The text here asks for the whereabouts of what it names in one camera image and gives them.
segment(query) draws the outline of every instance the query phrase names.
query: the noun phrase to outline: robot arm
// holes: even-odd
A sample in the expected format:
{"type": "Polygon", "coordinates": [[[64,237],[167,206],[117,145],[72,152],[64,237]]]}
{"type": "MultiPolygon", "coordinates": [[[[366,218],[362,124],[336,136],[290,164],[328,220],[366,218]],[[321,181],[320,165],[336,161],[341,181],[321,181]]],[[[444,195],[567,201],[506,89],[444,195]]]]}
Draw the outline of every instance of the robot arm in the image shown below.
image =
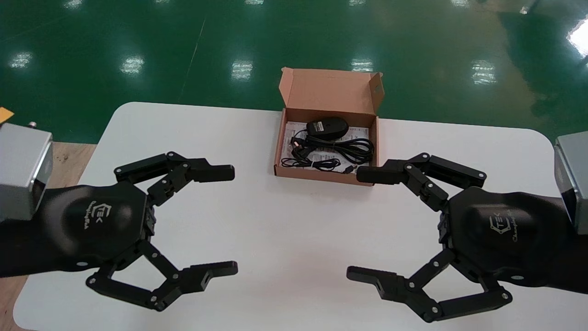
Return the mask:
{"type": "Polygon", "coordinates": [[[451,319],[498,309],[512,295],[498,284],[549,286],[588,293],[588,236],[580,236],[563,200],[527,193],[490,193],[481,189],[486,174],[430,154],[388,160],[383,167],[359,167],[359,181],[403,183],[434,211],[442,251],[405,279],[396,273],[349,267],[347,277],[376,286],[384,300],[409,306],[424,321],[451,319]],[[427,175],[464,189],[448,195],[427,175]],[[448,265],[483,293],[442,302],[423,287],[448,265]]]}
{"type": "Polygon", "coordinates": [[[0,221],[4,252],[0,277],[99,268],[86,280],[88,287],[162,311],[182,294],[204,291],[211,278],[237,273],[233,261],[178,270],[150,243],[155,234],[154,206],[161,206],[191,181],[233,180],[231,165],[210,165],[204,158],[187,159],[170,152],[123,165],[114,173],[118,183],[112,186],[44,190],[31,219],[0,221]],[[159,176],[163,177],[147,194],[135,186],[159,176]],[[150,291],[112,279],[115,271],[141,256],[166,277],[159,288],[150,291]]]}

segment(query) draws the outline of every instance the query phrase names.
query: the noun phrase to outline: box flap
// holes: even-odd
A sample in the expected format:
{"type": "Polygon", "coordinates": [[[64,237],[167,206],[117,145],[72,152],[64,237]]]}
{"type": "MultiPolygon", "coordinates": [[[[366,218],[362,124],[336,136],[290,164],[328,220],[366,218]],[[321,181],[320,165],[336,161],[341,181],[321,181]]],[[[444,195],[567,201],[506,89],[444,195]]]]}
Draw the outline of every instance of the box flap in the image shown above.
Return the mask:
{"type": "Polygon", "coordinates": [[[376,114],[384,92],[381,73],[282,68],[286,108],[376,114]]]}
{"type": "Polygon", "coordinates": [[[0,124],[8,121],[9,118],[11,118],[14,115],[14,113],[4,107],[0,107],[0,124]]]}

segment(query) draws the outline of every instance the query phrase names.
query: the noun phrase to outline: cardboard box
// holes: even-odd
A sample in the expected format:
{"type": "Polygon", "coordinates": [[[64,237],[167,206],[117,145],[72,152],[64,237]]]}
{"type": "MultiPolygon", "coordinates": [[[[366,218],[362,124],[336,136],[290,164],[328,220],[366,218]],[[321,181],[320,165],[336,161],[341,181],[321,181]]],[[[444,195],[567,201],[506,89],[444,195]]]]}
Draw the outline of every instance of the cardboard box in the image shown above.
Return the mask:
{"type": "Polygon", "coordinates": [[[344,118],[350,127],[370,129],[369,137],[375,147],[370,165],[378,166],[377,109],[384,99],[382,73],[282,68],[280,93],[285,108],[282,111],[276,145],[274,174],[278,177],[372,186],[373,184],[358,182],[355,173],[284,168],[280,166],[280,159],[284,144],[284,128],[288,121],[308,123],[335,116],[344,118]]]}

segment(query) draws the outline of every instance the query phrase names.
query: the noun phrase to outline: green floor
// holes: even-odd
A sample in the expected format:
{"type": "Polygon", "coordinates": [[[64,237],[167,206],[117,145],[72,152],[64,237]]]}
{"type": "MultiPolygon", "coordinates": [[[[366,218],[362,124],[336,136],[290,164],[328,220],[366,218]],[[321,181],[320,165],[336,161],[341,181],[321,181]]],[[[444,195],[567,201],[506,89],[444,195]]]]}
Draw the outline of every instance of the green floor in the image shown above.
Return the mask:
{"type": "Polygon", "coordinates": [[[527,2],[2,0],[0,105],[97,143],[129,101],[281,110],[282,67],[331,68],[383,72],[383,118],[588,130],[588,1],[527,2]]]}

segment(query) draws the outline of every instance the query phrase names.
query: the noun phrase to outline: logo on robot hand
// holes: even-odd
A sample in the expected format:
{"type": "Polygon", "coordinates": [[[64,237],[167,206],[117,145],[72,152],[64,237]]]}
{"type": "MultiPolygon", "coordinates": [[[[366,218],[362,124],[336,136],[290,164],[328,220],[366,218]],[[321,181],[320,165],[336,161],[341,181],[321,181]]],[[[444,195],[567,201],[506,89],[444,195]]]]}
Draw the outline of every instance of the logo on robot hand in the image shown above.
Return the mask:
{"type": "Polygon", "coordinates": [[[90,218],[95,220],[95,223],[102,223],[103,219],[110,215],[112,206],[108,204],[96,204],[96,201],[92,201],[86,209],[86,216],[83,221],[83,229],[86,230],[90,226],[90,218]]]}
{"type": "Polygon", "coordinates": [[[510,220],[506,216],[501,216],[500,213],[494,213],[490,216],[490,229],[498,232],[499,234],[510,231],[510,220]]]}

